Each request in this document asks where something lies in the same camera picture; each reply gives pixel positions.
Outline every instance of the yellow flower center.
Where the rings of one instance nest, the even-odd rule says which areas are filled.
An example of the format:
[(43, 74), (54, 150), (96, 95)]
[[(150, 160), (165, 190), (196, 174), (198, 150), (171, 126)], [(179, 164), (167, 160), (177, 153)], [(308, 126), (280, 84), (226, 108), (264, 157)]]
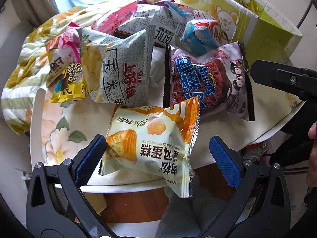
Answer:
[(56, 162), (58, 164), (62, 163), (63, 162), (63, 158), (64, 158), (64, 154), (63, 154), (63, 151), (61, 149), (57, 149), (56, 150)]

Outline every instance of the yellow snack package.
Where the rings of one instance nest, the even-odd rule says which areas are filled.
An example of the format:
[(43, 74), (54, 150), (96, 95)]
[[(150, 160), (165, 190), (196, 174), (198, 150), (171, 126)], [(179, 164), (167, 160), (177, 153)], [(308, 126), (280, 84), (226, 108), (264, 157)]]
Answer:
[(62, 72), (49, 103), (86, 98), (86, 84), (82, 76), (81, 63), (70, 63)]
[(163, 176), (181, 198), (190, 197), (193, 171), (189, 162), (199, 127), (199, 97), (169, 108), (117, 107), (111, 120), (101, 174), (116, 163)]

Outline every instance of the orange and white snack package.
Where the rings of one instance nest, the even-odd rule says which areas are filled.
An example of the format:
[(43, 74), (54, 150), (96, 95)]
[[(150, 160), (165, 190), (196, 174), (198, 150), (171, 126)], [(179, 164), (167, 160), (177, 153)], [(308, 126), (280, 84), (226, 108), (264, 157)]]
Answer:
[(189, 163), (199, 127), (199, 97), (169, 108), (117, 108), (106, 138), (101, 175), (124, 167), (163, 176), (181, 198), (188, 198)]

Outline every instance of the gray snack bag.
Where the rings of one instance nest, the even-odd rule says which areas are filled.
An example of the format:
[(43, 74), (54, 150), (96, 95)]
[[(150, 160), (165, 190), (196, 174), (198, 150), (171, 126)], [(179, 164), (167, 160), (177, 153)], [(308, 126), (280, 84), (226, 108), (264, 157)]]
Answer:
[[(148, 105), (154, 32), (155, 25), (148, 25), (120, 39), (99, 31), (78, 29), (83, 77), (95, 102), (116, 103), (127, 108)], [(91, 76), (98, 77), (97, 74), (99, 85), (93, 85)]]

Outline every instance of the blue gripper pad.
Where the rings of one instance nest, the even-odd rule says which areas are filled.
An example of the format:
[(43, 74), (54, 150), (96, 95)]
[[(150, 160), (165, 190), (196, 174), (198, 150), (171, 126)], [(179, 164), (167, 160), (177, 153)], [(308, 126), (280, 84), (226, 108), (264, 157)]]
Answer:
[(229, 186), (237, 189), (241, 183), (240, 169), (215, 137), (210, 139), (209, 151)]
[(84, 186), (88, 183), (105, 150), (106, 139), (104, 136), (100, 136), (76, 168), (75, 183), (78, 187)]

